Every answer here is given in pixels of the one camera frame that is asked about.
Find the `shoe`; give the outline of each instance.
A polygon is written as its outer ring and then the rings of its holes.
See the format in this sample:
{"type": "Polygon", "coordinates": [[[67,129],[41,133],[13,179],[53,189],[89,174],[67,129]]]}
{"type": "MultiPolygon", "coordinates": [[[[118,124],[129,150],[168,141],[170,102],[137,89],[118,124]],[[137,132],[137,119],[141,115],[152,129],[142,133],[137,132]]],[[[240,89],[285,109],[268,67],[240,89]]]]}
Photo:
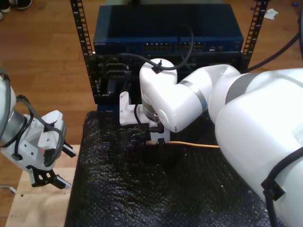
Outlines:
{"type": "Polygon", "coordinates": [[[24,10],[32,5],[33,0],[12,0],[10,3],[19,10],[24,10]]]}
{"type": "Polygon", "coordinates": [[[9,2],[9,0],[3,0],[0,3],[0,12],[1,13],[9,13],[10,12],[10,2],[9,2]]]}

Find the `wooden table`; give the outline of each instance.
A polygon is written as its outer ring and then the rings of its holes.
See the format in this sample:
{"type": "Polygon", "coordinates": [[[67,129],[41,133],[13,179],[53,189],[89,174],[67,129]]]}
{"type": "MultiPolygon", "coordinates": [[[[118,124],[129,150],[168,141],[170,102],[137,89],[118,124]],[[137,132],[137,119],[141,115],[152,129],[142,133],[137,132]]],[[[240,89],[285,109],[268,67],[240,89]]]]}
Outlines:
{"type": "MultiPolygon", "coordinates": [[[[72,146],[79,153],[80,145],[72,146]]],[[[72,183],[77,159],[62,153],[53,170],[72,183]]],[[[6,227],[63,227],[70,195],[71,188],[60,190],[51,184],[33,188],[23,171],[6,227]]]]}

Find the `black rack post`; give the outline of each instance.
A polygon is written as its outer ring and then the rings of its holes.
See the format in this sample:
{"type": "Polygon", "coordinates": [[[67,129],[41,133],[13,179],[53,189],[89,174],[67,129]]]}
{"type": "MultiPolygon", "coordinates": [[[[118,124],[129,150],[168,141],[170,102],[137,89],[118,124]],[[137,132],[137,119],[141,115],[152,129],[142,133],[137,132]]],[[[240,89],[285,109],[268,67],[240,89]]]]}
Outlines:
{"type": "Polygon", "coordinates": [[[89,75],[91,90],[93,92],[95,103],[97,103],[96,101],[97,101],[98,93],[100,92],[98,80],[96,79],[95,76],[96,74],[95,65],[97,61],[95,60],[95,56],[93,54],[91,47],[89,31],[86,24],[82,0],[71,0],[71,9],[74,15],[87,73],[89,75]]]}
{"type": "Polygon", "coordinates": [[[241,70],[247,69],[250,64],[252,53],[255,49],[255,45],[266,13],[268,2],[269,0],[257,0],[254,15],[250,24],[250,29],[248,31],[248,35],[243,49],[241,70]]]}

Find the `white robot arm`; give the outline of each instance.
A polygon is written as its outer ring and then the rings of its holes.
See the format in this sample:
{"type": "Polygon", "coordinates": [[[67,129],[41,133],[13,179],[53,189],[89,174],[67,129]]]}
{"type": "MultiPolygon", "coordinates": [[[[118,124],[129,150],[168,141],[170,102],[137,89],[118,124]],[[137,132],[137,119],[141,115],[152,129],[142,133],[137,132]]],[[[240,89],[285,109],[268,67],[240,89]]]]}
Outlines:
{"type": "MultiPolygon", "coordinates": [[[[173,66],[161,60],[162,66],[173,66]]],[[[214,65],[197,69],[177,83],[176,70],[157,74],[145,63],[140,85],[139,119],[164,125],[164,133],[151,133],[154,143],[159,138],[169,142],[170,131],[183,130],[208,109],[220,149],[234,169],[263,200],[268,198],[264,193],[271,194],[269,212],[274,207],[289,227],[302,225],[303,161],[296,158],[277,168],[295,151],[303,154],[303,69],[241,74],[230,65],[214,65]],[[277,176],[270,183],[274,188],[268,188],[265,180],[274,172],[277,176]]],[[[127,105],[125,95],[121,94],[120,123],[136,123],[126,117],[134,114],[134,105],[127,105]]]]}
{"type": "Polygon", "coordinates": [[[1,152],[15,165],[29,172],[33,187],[49,183],[60,189],[71,186],[53,171],[61,151],[70,157],[76,156],[65,142],[66,126],[62,117],[59,111],[39,117],[25,96],[16,99],[8,76],[4,74],[3,78],[0,77],[1,152]],[[31,115],[20,115],[15,110],[16,102],[26,104],[31,115]]]}

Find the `white paper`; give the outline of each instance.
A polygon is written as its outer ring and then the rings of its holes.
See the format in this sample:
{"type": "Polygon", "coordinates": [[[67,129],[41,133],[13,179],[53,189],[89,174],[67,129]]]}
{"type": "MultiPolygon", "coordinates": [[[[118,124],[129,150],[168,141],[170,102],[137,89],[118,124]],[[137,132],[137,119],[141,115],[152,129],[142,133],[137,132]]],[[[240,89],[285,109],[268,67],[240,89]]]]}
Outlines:
{"type": "Polygon", "coordinates": [[[275,15],[277,15],[279,12],[275,11],[274,9],[267,10],[267,13],[265,14],[265,18],[274,20],[275,15]]]}

